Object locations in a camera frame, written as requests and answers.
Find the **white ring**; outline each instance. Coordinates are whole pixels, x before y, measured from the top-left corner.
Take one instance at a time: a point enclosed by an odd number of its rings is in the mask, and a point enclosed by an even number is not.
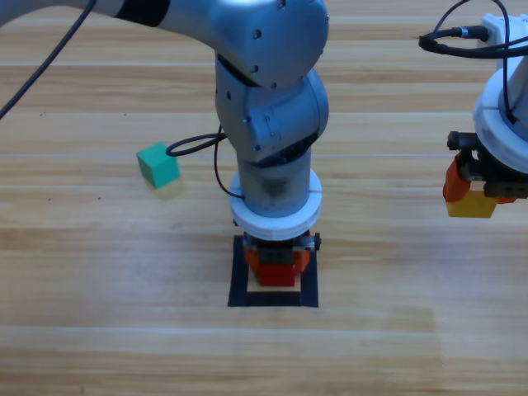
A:
[[[241,194],[238,173],[231,181],[231,191]],[[240,198],[229,197],[234,221],[246,233],[266,241],[285,241],[297,238],[318,220],[323,205],[323,186],[313,169],[310,170],[310,193],[306,204],[296,213],[272,218],[253,213]]]

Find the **cable connector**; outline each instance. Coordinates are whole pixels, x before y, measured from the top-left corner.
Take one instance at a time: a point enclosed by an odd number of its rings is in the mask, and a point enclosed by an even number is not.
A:
[[[463,39],[478,39],[484,43],[489,39],[489,31],[484,26],[461,26],[453,30],[456,32],[456,37]]]

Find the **black cable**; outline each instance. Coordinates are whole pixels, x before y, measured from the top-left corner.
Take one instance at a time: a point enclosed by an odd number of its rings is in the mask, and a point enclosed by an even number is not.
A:
[[[57,55],[64,49],[66,44],[72,39],[73,35],[77,32],[79,27],[86,20],[90,12],[92,12],[95,7],[97,0],[90,0],[86,5],[86,8],[80,15],[80,17],[75,21],[73,26],[70,28],[68,33],[64,38],[59,42],[48,58],[44,63],[33,73],[33,75],[26,81],[26,83],[18,90],[15,96],[0,110],[0,120],[22,99],[26,92],[31,88],[31,86],[39,79],[39,77],[46,71],[46,69],[52,64],[52,62],[57,58]]]
[[[176,142],[174,144],[171,144],[167,147],[167,150],[165,151],[165,154],[169,157],[182,157],[184,155],[193,154],[200,150],[207,149],[208,147],[214,146],[217,143],[220,143],[222,140],[226,138],[225,134],[220,133],[218,134],[201,134],[200,136],[195,136],[193,138],[180,140],[179,142]],[[203,139],[211,139],[209,142],[205,142],[202,144],[198,144],[195,147],[188,148],[187,150],[181,150],[173,152],[174,149],[177,149],[178,147],[182,146],[183,144],[189,144],[197,142],[198,140]]]
[[[220,188],[224,190],[226,194],[228,194],[229,196],[234,196],[235,198],[243,199],[244,198],[243,196],[234,194],[233,192],[225,188],[224,184],[220,180],[220,175],[218,172],[218,145],[222,140],[226,138],[227,136],[225,135],[225,133],[222,132],[222,125],[221,125],[218,129],[217,134],[202,134],[200,136],[195,136],[193,138],[180,140],[179,142],[176,142],[168,146],[167,150],[165,151],[165,154],[168,155],[169,157],[182,157],[184,155],[193,154],[200,150],[207,149],[210,146],[214,146],[214,174],[216,175],[216,181],[218,182]],[[210,140],[208,142],[198,144],[195,147],[188,148],[187,150],[181,150],[181,151],[176,151],[176,152],[173,151],[174,149],[177,149],[178,147],[184,144],[194,143],[194,142],[197,142],[198,140],[203,140],[203,139],[210,139]]]
[[[458,3],[456,3],[453,7],[451,7],[444,16],[440,19],[438,24],[435,27],[435,30],[432,33],[429,33],[427,35],[421,36],[419,45],[421,48],[423,48],[426,51],[433,52],[436,54],[446,54],[450,56],[457,56],[461,58],[468,58],[468,59],[502,59],[503,60],[503,78],[502,78],[502,85],[503,85],[503,96],[504,96],[504,104],[505,104],[505,111],[506,116],[508,120],[511,123],[516,122],[516,118],[513,115],[512,109],[510,107],[510,98],[508,95],[508,62],[507,60],[509,58],[514,58],[517,56],[524,56],[528,54],[528,48],[522,47],[517,49],[510,49],[511,45],[520,44],[522,42],[528,41],[528,37],[524,37],[519,40],[515,40],[510,42],[510,20],[508,18],[508,13],[504,5],[500,2],[500,0],[492,0],[495,4],[499,6],[501,9],[501,12],[504,16],[504,24],[505,24],[505,30],[506,30],[506,37],[505,37],[505,43],[504,45],[494,45],[492,47],[488,48],[478,48],[478,49],[465,49],[465,48],[456,48],[456,47],[450,47],[448,45],[441,45],[436,42],[436,39],[446,36],[458,36],[458,35],[444,35],[446,32],[449,31],[440,31],[441,25],[444,23],[446,18],[458,7],[462,6],[463,4],[466,4],[470,0],[462,0]],[[480,38],[481,40],[483,37],[479,37],[479,35],[475,36],[469,36],[468,38]]]
[[[218,144],[220,143],[220,136],[222,135],[222,125],[218,129],[218,138],[216,140],[216,144],[214,145],[214,174],[216,175],[216,181],[220,185],[220,188],[224,190],[224,192],[228,196],[233,196],[235,198],[244,199],[244,196],[240,196],[238,194],[234,194],[233,192],[229,191],[227,188],[224,187],[222,184],[222,181],[220,180],[220,175],[218,174]]]

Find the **black tape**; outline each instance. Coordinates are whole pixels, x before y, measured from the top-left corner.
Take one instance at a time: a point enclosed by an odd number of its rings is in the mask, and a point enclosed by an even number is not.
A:
[[[115,16],[125,21],[156,27],[162,23],[171,0],[125,0]]]
[[[248,292],[249,267],[244,260],[243,239],[234,237],[233,269],[229,307],[311,307],[319,306],[317,255],[311,253],[310,262],[300,277],[299,291]]]

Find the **red block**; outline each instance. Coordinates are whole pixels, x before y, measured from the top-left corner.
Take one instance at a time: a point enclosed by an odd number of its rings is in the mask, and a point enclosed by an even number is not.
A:
[[[263,265],[259,269],[258,280],[261,286],[293,287],[295,286],[295,266]]]

